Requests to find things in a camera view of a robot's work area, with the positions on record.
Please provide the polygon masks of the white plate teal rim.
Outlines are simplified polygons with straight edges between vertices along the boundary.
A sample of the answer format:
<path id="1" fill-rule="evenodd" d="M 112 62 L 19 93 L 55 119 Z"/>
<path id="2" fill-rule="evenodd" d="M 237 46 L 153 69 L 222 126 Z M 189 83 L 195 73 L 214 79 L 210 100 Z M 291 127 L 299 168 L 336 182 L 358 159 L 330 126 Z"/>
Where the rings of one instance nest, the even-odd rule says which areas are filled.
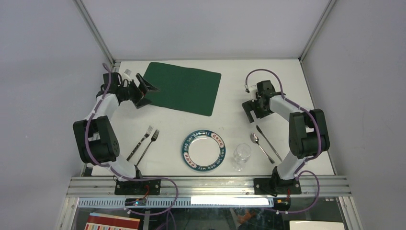
<path id="1" fill-rule="evenodd" d="M 222 164 L 226 156 L 226 145 L 219 134 L 199 129 L 187 135 L 182 142 L 180 153 L 190 169 L 206 173 Z"/>

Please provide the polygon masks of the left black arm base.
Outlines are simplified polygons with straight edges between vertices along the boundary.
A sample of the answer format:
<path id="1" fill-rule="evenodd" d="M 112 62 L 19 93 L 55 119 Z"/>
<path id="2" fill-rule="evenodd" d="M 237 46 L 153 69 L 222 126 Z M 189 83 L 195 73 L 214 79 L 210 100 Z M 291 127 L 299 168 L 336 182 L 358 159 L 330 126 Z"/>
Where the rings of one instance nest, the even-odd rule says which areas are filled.
<path id="1" fill-rule="evenodd" d="M 116 186 L 114 190 L 115 195 L 122 196 L 141 196 L 141 195 L 159 195 L 161 188 L 160 179 L 147 179 L 146 181 L 116 181 Z"/>

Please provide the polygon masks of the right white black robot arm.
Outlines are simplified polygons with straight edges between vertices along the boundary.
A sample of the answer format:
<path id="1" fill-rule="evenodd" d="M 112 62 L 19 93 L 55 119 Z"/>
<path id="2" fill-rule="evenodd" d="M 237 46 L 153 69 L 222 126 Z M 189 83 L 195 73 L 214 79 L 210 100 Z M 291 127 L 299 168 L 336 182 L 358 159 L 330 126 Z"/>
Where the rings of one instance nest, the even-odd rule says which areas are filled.
<path id="1" fill-rule="evenodd" d="M 330 146 L 324 112 L 321 109 L 307 110 L 289 100 L 282 91 L 276 91 L 269 80 L 253 86 L 245 85 L 250 100 L 242 107 L 250 123 L 255 118 L 278 114 L 289 123 L 289 152 L 276 166 L 270 178 L 259 181 L 262 193 L 270 195 L 299 194 L 299 171 L 318 154 Z"/>

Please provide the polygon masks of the clear drinking glass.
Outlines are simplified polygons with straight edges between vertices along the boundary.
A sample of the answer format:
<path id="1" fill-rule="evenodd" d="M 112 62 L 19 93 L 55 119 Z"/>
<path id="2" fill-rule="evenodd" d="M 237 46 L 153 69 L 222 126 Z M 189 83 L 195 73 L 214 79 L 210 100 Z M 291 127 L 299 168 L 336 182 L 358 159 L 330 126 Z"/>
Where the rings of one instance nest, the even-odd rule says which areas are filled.
<path id="1" fill-rule="evenodd" d="M 247 161 L 251 156 L 251 148 L 248 144 L 239 144 L 233 155 L 233 168 L 235 171 L 242 171 L 245 169 Z"/>

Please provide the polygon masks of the dark green placemat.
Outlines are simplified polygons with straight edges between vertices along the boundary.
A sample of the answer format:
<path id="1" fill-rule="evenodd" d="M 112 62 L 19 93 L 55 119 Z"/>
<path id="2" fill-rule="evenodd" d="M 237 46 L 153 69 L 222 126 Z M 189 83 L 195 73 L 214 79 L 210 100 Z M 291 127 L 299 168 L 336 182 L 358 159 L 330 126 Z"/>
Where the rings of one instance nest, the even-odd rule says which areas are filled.
<path id="1" fill-rule="evenodd" d="M 155 106 L 211 116 L 221 77 L 218 72 L 151 62 L 144 78 L 159 91 L 146 98 Z"/>

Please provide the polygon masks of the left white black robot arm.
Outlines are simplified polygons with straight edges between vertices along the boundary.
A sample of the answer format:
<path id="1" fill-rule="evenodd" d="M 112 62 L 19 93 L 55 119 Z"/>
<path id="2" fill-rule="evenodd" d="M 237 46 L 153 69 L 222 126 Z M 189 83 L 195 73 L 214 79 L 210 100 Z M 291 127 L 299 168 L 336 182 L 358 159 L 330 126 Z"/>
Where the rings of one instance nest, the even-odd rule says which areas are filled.
<path id="1" fill-rule="evenodd" d="M 137 109 L 151 104 L 146 94 L 159 89 L 139 73 L 136 74 L 139 83 L 129 74 L 130 70 L 123 75 L 118 72 L 103 75 L 95 106 L 85 119 L 73 123 L 73 131 L 81 161 L 109 170 L 118 181 L 126 181 L 125 187 L 131 194 L 137 195 L 144 189 L 141 171 L 120 154 L 110 119 L 122 102 L 130 101 Z"/>

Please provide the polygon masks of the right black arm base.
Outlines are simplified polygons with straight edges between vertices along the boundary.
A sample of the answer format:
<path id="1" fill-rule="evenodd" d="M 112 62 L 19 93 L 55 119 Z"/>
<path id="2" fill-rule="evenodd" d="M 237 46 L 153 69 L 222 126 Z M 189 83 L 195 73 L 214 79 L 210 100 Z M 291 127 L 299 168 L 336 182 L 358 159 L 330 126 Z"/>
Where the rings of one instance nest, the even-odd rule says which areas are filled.
<path id="1" fill-rule="evenodd" d="M 299 195 L 302 193 L 299 181 L 295 179 L 282 180 L 275 178 L 254 178 L 254 193 L 256 195 Z"/>

